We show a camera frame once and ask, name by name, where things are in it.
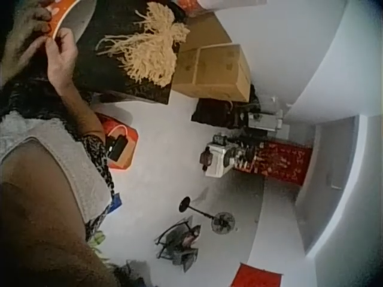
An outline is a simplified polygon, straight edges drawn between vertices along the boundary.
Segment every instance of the beige yarn bundle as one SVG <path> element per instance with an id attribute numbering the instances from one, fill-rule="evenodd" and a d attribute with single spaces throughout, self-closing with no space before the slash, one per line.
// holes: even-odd
<path id="1" fill-rule="evenodd" d="M 185 42 L 189 30 L 183 23 L 173 23 L 172 10 L 160 3 L 149 2 L 146 16 L 137 11 L 136 14 L 144 19 L 137 23 L 143 25 L 144 33 L 107 35 L 99 41 L 96 50 L 102 43 L 111 44 L 98 55 L 118 55 L 121 67 L 136 82 L 147 78 L 164 87 L 172 81 L 177 62 L 173 44 Z"/>

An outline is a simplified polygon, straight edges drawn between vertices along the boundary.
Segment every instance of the hand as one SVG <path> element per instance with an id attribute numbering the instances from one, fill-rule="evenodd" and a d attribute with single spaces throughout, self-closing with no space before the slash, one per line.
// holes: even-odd
<path id="1" fill-rule="evenodd" d="M 52 2 L 53 0 L 25 0 L 16 12 L 14 26 L 7 37 L 1 60 L 0 86 L 20 73 L 47 39 L 43 34 L 51 29 L 48 23 L 51 14 L 44 7 Z M 35 39 L 28 45 L 31 37 Z"/>
<path id="2" fill-rule="evenodd" d="M 49 38 L 45 43 L 48 57 L 48 79 L 60 96 L 73 86 L 73 71 L 77 58 L 77 47 L 70 29 L 62 28 L 57 33 L 60 47 Z"/>

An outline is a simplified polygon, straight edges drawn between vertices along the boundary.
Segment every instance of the white floor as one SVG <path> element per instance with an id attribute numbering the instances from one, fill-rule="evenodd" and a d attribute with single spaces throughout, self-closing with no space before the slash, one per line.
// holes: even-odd
<path id="1" fill-rule="evenodd" d="M 218 255 L 224 254 L 226 248 L 219 250 L 215 241 L 220 240 L 217 241 L 218 245 L 230 246 L 231 238 L 237 241 L 238 246 L 231 249 L 235 252 L 230 256 L 232 261 L 228 261 L 231 265 L 226 263 L 224 267 L 230 269 L 226 270 L 230 273 L 225 280 L 232 280 L 239 262 L 247 261 L 256 232 L 254 220 L 259 216 L 263 188 L 253 184 L 254 177 L 239 175 L 240 182 L 247 182 L 247 187 L 241 189 L 247 194 L 243 197 L 242 191 L 238 191 L 239 184 L 233 181 L 238 176 L 236 172 L 223 179 L 204 177 L 199 156 L 219 129 L 190 121 L 196 104 L 195 99 L 172 93 L 167 106 L 124 102 L 96 108 L 130 124 L 139 134 L 132 166 L 124 172 L 113 172 L 115 191 L 121 194 L 123 205 L 102 224 L 101 230 L 107 239 L 101 249 L 106 257 L 117 264 L 127 259 L 147 262 L 154 286 L 176 287 L 186 278 L 178 267 L 155 258 L 158 247 L 154 245 L 154 239 L 162 231 L 184 218 L 185 215 L 178 212 L 178 205 L 185 196 L 195 199 L 194 205 L 208 212 L 234 212 L 239 221 L 236 233 L 228 237 L 213 234 L 209 230 L 209 223 L 205 222 L 200 243 L 206 248 L 204 255 L 192 267 L 195 272 L 203 272 L 205 267 L 202 262 L 212 268 L 214 264 L 220 264 L 223 258 Z M 226 190 L 224 197 L 221 194 L 223 190 Z M 230 210 L 235 202 L 237 207 Z M 204 220 L 200 216 L 194 218 L 197 218 L 196 221 Z M 215 259 L 208 252 L 216 254 Z M 225 271 L 220 265 L 216 265 L 216 268 L 217 275 Z M 187 273 L 188 277 L 194 276 L 192 269 L 190 272 Z M 230 282 L 226 281 L 224 284 L 228 286 Z M 197 286 L 194 283 L 190 281 L 190 286 Z"/>

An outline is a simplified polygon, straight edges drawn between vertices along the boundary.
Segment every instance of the brown box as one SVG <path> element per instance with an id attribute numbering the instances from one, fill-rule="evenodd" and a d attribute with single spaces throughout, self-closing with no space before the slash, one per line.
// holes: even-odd
<path id="1" fill-rule="evenodd" d="M 181 45 L 180 52 L 232 42 L 214 13 L 189 18 L 187 27 L 190 33 L 187 35 L 186 42 Z"/>
<path id="2" fill-rule="evenodd" d="M 225 45 L 180 53 L 172 89 L 190 97 L 248 102 L 250 85 L 241 46 Z"/>

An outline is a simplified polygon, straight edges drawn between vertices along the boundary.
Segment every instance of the person's left hand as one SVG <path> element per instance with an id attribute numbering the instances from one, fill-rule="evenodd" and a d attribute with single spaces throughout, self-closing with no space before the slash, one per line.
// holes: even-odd
<path id="1" fill-rule="evenodd" d="M 1 60 L 0 87 L 20 73 L 29 63 L 37 49 L 42 46 L 51 27 L 50 12 L 45 7 L 54 0 L 24 0 L 16 12 L 12 31 L 5 43 L 4 55 Z M 34 35 L 37 37 L 26 47 L 26 41 Z"/>

